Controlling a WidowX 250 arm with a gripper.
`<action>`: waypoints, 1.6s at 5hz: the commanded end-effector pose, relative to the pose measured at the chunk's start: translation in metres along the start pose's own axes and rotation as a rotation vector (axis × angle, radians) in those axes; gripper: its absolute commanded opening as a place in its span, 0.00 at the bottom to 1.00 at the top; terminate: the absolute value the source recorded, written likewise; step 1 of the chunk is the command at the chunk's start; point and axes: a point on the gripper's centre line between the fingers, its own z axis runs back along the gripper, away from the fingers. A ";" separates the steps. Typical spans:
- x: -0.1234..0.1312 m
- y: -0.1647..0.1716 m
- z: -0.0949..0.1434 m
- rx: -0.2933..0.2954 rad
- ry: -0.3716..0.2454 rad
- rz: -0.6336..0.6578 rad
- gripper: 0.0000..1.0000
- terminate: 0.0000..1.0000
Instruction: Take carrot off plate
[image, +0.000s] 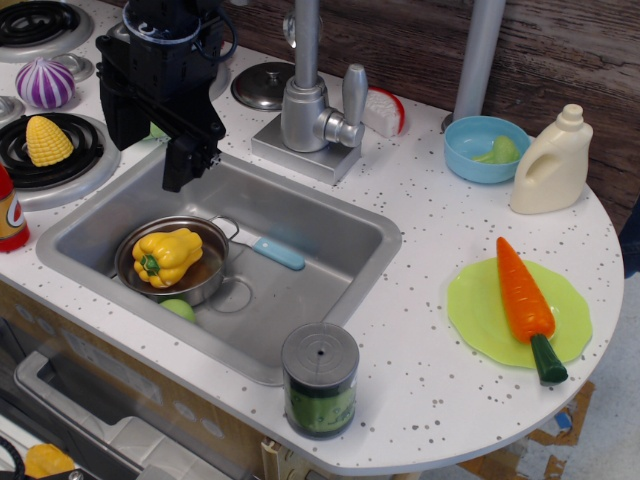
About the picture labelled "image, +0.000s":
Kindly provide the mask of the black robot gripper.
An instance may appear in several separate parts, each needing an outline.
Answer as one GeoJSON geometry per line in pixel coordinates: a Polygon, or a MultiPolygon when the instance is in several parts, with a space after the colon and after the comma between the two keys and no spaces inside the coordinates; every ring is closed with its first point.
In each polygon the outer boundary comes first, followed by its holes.
{"type": "Polygon", "coordinates": [[[144,139],[151,122],[168,134],[162,188],[178,193],[220,162],[226,130],[208,90],[220,63],[222,3],[129,1],[122,22],[129,44],[96,40],[107,129],[120,151],[144,139]]]}

